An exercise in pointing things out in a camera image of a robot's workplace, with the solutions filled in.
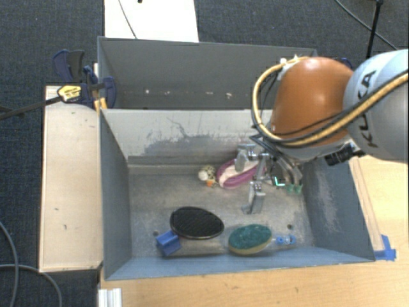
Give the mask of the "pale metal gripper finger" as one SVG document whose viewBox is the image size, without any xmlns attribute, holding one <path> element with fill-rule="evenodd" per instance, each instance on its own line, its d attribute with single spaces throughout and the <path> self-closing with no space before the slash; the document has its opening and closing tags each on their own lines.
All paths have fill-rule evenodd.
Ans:
<svg viewBox="0 0 409 307">
<path fill-rule="evenodd" d="M 241 172 L 245 168 L 245 163 L 253 161 L 257 155 L 254 151 L 256 145 L 252 143 L 239 144 L 237 146 L 237 155 L 235 159 L 235 170 Z"/>
<path fill-rule="evenodd" d="M 242 205 L 244 214 L 260 214 L 263 208 L 265 192 L 262 190 L 260 181 L 251 181 L 249 184 L 248 200 L 245 205 Z"/>
</svg>

